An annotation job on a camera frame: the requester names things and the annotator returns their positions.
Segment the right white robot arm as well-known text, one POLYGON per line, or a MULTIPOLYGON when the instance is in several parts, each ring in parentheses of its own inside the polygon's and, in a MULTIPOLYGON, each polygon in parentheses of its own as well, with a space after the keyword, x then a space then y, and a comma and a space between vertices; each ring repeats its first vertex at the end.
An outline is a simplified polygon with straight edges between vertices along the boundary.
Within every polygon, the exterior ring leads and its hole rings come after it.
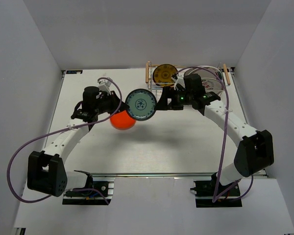
POLYGON ((220 167, 213 176, 212 191, 223 195, 235 181, 247 178, 274 163, 272 134, 259 131, 228 109, 213 91, 206 91, 198 74, 178 78, 173 87, 165 86, 155 106, 157 111, 183 110, 190 105, 224 131, 237 147, 233 163, 220 167))

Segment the orange plate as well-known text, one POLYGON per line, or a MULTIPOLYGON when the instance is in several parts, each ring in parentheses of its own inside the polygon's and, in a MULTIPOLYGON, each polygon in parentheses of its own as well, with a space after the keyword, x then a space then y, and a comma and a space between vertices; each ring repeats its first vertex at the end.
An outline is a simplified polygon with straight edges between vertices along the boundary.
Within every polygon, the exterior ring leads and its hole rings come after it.
POLYGON ((122 111, 111 116, 110 123, 115 129, 128 130, 135 125, 136 120, 127 111, 122 111))

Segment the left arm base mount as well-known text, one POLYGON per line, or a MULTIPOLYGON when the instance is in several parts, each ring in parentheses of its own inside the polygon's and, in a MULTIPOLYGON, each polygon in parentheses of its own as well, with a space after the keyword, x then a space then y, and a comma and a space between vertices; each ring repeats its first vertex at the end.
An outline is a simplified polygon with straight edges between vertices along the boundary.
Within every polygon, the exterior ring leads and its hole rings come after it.
POLYGON ((107 206, 114 190, 114 177, 94 175, 86 171, 68 172, 68 183, 63 193, 63 205, 107 206))

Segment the blue patterned plate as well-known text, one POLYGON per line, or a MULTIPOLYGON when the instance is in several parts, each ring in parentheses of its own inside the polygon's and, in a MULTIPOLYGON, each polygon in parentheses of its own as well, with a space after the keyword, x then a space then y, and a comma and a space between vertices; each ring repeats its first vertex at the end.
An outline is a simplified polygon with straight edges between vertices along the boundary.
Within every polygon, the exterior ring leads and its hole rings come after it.
POLYGON ((146 121, 156 112, 157 100, 155 95, 146 89, 135 89, 125 99, 128 105, 127 114, 136 121, 146 121))

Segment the yellow patterned plate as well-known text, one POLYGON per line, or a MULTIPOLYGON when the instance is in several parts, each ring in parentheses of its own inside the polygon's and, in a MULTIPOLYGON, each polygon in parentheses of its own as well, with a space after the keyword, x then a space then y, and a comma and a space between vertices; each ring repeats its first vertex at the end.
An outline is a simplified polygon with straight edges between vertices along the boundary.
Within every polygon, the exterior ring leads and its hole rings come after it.
POLYGON ((155 68, 152 80, 159 87, 173 86, 172 76, 176 74, 177 68, 171 64, 162 64, 155 68))

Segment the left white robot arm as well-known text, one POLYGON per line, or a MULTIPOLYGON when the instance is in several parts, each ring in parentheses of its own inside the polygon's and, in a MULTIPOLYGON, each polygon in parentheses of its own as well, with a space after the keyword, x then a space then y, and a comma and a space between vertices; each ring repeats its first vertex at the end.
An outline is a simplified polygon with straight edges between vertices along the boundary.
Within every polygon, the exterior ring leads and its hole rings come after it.
POLYGON ((98 87, 84 89, 66 129, 42 151, 33 151, 28 158, 27 187, 31 190, 59 197, 66 190, 77 189, 82 195, 93 192, 94 183, 89 173, 66 171, 64 164, 72 150, 87 135, 101 114, 125 111, 129 106, 114 91, 98 87))

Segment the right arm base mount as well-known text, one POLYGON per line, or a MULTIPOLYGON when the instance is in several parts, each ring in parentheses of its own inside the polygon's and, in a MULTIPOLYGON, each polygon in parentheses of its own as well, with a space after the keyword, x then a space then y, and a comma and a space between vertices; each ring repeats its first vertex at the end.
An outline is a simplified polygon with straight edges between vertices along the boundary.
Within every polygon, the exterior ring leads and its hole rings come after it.
POLYGON ((215 202, 213 195, 217 174, 213 174, 210 180, 194 181, 194 187, 190 191, 195 194, 195 202, 197 208, 240 208, 242 207, 241 196, 238 183, 229 191, 222 194, 215 202))

